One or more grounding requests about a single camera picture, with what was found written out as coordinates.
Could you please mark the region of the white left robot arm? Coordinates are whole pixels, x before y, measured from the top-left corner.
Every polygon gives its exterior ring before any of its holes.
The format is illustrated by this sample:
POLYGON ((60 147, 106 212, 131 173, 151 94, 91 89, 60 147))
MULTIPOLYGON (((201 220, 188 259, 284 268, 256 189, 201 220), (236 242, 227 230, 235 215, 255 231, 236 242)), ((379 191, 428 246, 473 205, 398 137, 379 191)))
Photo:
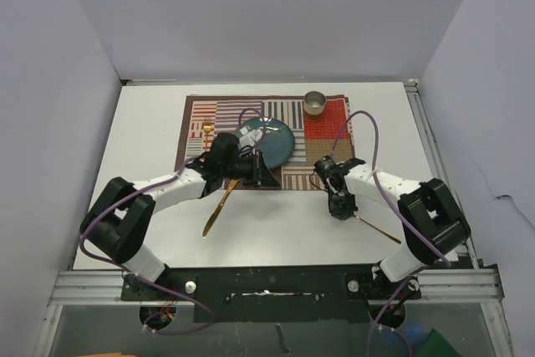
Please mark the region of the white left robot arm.
POLYGON ((247 188, 279 188, 262 152, 240 145, 234 134, 217 135, 208 151, 183 162, 178 171, 147 181, 110 180, 80 225, 79 249, 141 278, 140 289, 153 299, 170 289, 165 264, 144 244, 151 218, 184 201, 202 199, 224 181, 247 188))

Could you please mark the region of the gold spoon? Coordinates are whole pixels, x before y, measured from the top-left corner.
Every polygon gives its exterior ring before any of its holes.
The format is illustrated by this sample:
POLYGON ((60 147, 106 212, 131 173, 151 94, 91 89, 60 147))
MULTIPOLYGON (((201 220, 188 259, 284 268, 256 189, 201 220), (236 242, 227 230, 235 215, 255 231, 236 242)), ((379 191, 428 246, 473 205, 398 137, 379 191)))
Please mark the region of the gold spoon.
POLYGON ((395 242, 396 244, 401 244, 401 240, 397 237, 394 237, 393 235, 389 234, 388 232, 380 229, 379 227, 373 225, 371 222, 363 219, 362 217, 359 217, 359 216, 354 216, 357 220, 361 221, 362 223, 364 223, 365 225, 367 225, 368 227, 374 229, 375 231, 377 231, 378 233, 380 233, 381 235, 387 237, 388 239, 390 239, 392 242, 395 242))

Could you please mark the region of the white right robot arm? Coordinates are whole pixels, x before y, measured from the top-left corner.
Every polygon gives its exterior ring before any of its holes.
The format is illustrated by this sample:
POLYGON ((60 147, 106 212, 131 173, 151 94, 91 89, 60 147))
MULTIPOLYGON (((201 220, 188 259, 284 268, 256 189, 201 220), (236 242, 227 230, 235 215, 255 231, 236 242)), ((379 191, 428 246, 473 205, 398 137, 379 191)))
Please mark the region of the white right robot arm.
POLYGON ((332 217, 354 217, 360 196, 393 209, 401 220, 405 241, 372 268, 373 290, 381 297, 392 297, 403 279, 434 265, 471 236, 463 212, 440 179, 407 180, 375 171, 358 158, 337 163, 330 156, 318 160, 314 171, 328 193, 332 217))

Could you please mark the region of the right side aluminium rail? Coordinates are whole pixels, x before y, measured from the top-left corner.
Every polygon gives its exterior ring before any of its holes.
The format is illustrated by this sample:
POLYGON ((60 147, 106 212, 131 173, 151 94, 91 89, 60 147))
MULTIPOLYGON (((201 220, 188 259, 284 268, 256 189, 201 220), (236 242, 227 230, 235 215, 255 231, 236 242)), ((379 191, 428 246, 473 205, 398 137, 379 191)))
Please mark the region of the right side aluminium rail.
POLYGON ((451 188, 446 165, 443 161, 436 138, 424 111, 420 98, 419 80, 409 79, 404 83, 405 92, 416 122, 422 145, 433 178, 425 184, 425 203, 431 206, 428 211, 433 221, 431 241, 438 249, 446 252, 446 247, 460 257, 454 269, 471 268, 486 269, 499 275, 497 265, 486 266, 476 255, 476 249, 471 239, 471 229, 459 204, 458 196, 451 188))

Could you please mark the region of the green object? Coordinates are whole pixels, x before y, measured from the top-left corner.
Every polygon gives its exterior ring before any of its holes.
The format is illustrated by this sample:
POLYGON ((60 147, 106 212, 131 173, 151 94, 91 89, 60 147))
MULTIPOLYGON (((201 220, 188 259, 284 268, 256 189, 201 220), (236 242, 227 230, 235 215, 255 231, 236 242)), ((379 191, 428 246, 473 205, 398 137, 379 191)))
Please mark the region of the green object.
POLYGON ((446 338, 435 329, 425 337, 415 357, 461 357, 446 338))

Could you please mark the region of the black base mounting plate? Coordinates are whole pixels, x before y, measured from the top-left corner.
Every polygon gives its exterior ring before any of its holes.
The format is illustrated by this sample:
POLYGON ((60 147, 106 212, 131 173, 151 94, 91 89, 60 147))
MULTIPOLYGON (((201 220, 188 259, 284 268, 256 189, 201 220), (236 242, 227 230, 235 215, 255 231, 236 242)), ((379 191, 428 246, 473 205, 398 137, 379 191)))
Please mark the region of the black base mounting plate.
POLYGON ((346 320, 365 323, 394 299, 385 317, 400 317, 405 302, 421 297, 420 284, 390 283, 369 264, 267 266, 252 268, 167 268, 155 286, 132 273, 123 277, 120 298, 141 302, 140 318, 154 314, 158 328, 190 306, 192 320, 218 323, 305 323, 346 320))

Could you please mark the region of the gold fork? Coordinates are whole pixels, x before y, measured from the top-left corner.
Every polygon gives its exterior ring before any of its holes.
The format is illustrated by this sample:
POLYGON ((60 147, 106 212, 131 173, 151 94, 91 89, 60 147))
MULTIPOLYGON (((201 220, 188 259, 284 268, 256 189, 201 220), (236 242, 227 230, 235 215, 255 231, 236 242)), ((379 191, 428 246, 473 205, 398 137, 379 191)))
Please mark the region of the gold fork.
POLYGON ((204 151, 208 151, 208 141, 212 130, 211 121, 204 120, 202 124, 202 129, 204 133, 204 151))

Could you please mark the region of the beige metal cup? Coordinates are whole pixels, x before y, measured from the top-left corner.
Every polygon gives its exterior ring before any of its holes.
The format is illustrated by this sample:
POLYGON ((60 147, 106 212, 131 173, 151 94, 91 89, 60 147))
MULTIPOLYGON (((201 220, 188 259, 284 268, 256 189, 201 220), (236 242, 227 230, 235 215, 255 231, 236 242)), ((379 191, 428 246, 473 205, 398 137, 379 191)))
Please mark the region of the beige metal cup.
POLYGON ((309 91, 303 98, 303 113, 307 120, 320 120, 327 103, 324 94, 309 91))

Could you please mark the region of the gold knife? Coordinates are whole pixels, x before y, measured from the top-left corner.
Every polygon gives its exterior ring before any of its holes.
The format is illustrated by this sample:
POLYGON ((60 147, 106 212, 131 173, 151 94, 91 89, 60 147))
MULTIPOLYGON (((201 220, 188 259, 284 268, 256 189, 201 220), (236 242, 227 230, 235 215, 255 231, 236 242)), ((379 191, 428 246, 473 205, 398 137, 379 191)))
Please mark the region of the gold knife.
POLYGON ((206 222, 206 225, 203 228, 203 231, 202 231, 202 237, 203 238, 207 238, 207 236, 208 236, 210 230, 212 229, 214 223, 217 221, 217 218, 219 217, 220 213, 222 212, 222 209, 224 208, 228 197, 231 195, 231 193, 233 192, 233 190, 235 189, 235 187, 237 186, 239 181, 240 181, 239 179, 232 179, 232 180, 229 181, 229 184, 227 186, 227 189, 226 189, 224 195, 222 196, 222 199, 219 201, 216 209, 210 215, 210 217, 208 218, 208 220, 206 222))

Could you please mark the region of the patchwork striped cloth placemat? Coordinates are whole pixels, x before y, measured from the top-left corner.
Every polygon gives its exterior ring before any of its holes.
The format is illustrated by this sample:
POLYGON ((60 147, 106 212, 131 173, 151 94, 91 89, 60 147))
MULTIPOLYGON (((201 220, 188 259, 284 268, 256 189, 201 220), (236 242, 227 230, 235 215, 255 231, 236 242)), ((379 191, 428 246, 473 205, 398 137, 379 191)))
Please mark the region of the patchwork striped cloth placemat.
POLYGON ((322 186, 313 176, 313 165, 335 149, 340 161, 354 157, 350 125, 343 126, 349 116, 349 99, 329 95, 320 120, 307 120, 303 113, 302 95, 188 95, 183 110, 176 153, 176 167, 190 157, 204 152, 204 120, 211 121, 208 150, 215 136, 232 132, 239 124, 261 115, 282 121, 293 132, 295 149, 289 161, 270 171, 285 191, 315 191, 322 186))

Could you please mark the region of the blue object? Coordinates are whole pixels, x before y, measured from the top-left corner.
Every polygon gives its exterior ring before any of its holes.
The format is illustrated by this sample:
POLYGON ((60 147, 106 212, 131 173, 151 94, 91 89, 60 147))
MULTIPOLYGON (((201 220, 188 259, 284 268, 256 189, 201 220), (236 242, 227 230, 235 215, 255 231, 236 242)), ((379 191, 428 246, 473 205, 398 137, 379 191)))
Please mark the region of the blue object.
POLYGON ((404 333, 407 339, 412 344, 421 343, 427 335, 427 331, 422 324, 414 322, 405 322, 404 323, 404 333))

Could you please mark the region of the blue ceramic plate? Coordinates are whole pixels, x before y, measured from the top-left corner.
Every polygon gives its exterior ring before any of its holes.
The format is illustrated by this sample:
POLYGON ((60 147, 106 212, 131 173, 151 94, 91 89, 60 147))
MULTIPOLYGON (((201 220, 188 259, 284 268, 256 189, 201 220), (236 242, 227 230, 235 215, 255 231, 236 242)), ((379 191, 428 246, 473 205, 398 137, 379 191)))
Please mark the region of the blue ceramic plate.
POLYGON ((293 132, 282 121, 274 118, 254 118, 234 131, 240 140, 240 147, 255 145, 261 138, 257 149, 262 152, 267 167, 271 170, 289 161, 295 149, 293 132))

